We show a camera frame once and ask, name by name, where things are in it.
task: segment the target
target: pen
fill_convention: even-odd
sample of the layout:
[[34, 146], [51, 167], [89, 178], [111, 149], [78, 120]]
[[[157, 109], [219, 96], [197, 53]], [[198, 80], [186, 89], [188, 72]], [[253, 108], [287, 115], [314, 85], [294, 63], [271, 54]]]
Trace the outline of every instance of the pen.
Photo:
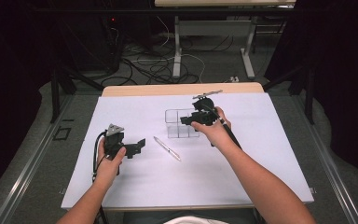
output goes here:
[[154, 136], [154, 138], [155, 138], [156, 142], [157, 142], [160, 146], [162, 146], [162, 147], [163, 147], [165, 150], [167, 150], [174, 158], [176, 158], [177, 160], [180, 161], [180, 157], [179, 157], [179, 155], [178, 155], [176, 152], [174, 152], [172, 149], [170, 149], [169, 147], [167, 147], [167, 145], [165, 145], [163, 142], [161, 142], [161, 140], [159, 140], [156, 136]]

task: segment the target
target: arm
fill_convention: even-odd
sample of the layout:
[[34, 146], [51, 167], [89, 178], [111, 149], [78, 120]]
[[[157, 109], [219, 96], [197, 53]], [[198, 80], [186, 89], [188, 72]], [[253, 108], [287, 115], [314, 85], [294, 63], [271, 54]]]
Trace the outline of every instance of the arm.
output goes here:
[[126, 155], [126, 148], [122, 147], [115, 158], [110, 161], [103, 158], [103, 143], [101, 140], [98, 145], [98, 167], [97, 176], [94, 183], [80, 198], [80, 200], [70, 209], [57, 223], [93, 223], [98, 214], [98, 210], [103, 202], [103, 197], [109, 190], [116, 177], [118, 166]]
[[[229, 127], [223, 110], [216, 108]], [[220, 122], [212, 126], [192, 122], [226, 157], [243, 188], [267, 223], [315, 223], [307, 207], [273, 173], [237, 147]]]

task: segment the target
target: person's right arm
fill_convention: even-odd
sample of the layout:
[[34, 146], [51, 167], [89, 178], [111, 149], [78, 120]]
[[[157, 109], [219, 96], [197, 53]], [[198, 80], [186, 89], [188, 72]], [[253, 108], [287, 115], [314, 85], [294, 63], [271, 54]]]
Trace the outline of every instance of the person's right arm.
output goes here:
[[[223, 110], [216, 108], [228, 126]], [[237, 147], [220, 122], [205, 126], [191, 125], [204, 133], [226, 157], [246, 193], [267, 223], [315, 223], [307, 207], [276, 175], [254, 161]]]

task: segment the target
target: person's left arm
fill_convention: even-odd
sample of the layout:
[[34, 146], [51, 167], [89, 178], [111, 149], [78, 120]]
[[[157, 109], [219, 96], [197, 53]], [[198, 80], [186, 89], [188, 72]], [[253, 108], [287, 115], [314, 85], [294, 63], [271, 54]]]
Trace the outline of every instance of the person's left arm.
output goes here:
[[86, 191], [86, 193], [77, 201], [57, 223], [93, 223], [98, 214], [98, 210], [103, 202], [103, 197], [109, 190], [121, 164], [126, 155], [126, 148], [122, 147], [115, 158], [110, 161], [103, 158], [103, 143], [101, 140], [98, 145], [98, 167], [97, 176], [94, 183]]

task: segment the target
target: forearm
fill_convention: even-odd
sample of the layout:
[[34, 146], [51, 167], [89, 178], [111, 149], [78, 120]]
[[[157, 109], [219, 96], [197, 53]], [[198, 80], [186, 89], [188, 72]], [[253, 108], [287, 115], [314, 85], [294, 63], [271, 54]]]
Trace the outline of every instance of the forearm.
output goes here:
[[268, 223], [313, 223], [307, 207], [273, 173], [234, 144], [221, 149], [255, 207]]
[[107, 190], [106, 186], [94, 183], [57, 223], [93, 223]]

